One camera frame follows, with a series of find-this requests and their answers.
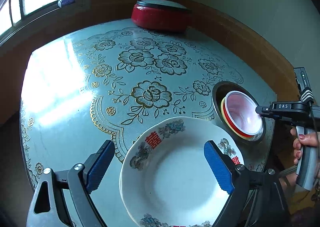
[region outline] stack of cups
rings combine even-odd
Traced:
[[[257,105],[246,94],[229,92],[221,101],[221,114],[226,124],[245,140],[253,139],[262,129],[262,118],[256,113]]]

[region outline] floral tablecloth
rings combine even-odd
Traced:
[[[111,138],[117,159],[92,199],[108,226],[134,226],[117,186],[127,151],[141,133],[167,118],[214,123],[211,91],[220,81],[241,85],[260,105],[276,100],[241,59],[193,29],[163,34],[121,20],[41,47],[30,58],[21,97],[22,144],[32,185],[44,167],[69,169]],[[251,170],[262,170],[268,155],[274,125],[266,123],[265,138],[254,150],[239,145]],[[111,187],[113,194],[107,192]],[[76,213],[71,215],[80,225]]]

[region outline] wooden wall trim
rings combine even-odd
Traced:
[[[131,17],[137,0],[91,0],[91,8],[68,18],[52,16],[47,28],[15,44],[14,36],[7,42],[10,49],[0,57],[2,89],[0,95],[0,125],[19,110],[24,73],[31,53],[44,44],[73,31],[95,24]],[[245,61],[277,94],[278,100],[297,99],[293,67],[270,43],[246,25],[211,7],[191,0],[175,0],[193,12],[192,27],[218,41]],[[28,34],[29,26],[36,26],[44,15],[22,28]]]

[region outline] red double happiness character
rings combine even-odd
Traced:
[[[235,156],[232,158],[233,163],[235,163],[236,165],[240,164],[239,158],[238,156]]]
[[[148,137],[146,137],[146,143],[150,145],[151,148],[155,148],[159,145],[161,139],[159,135],[154,131]]]

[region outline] human hand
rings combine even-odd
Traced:
[[[290,133],[293,136],[297,135],[295,128],[292,128],[290,130]],[[299,134],[298,138],[296,138],[294,140],[294,142],[293,142],[293,147],[294,147],[294,152],[293,152],[294,160],[293,160],[293,163],[295,165],[298,164],[298,161],[302,156],[302,152],[300,151],[302,145],[317,147],[318,146],[318,141],[317,141],[317,138],[316,138],[316,133],[313,132],[313,133],[306,134],[306,135]]]

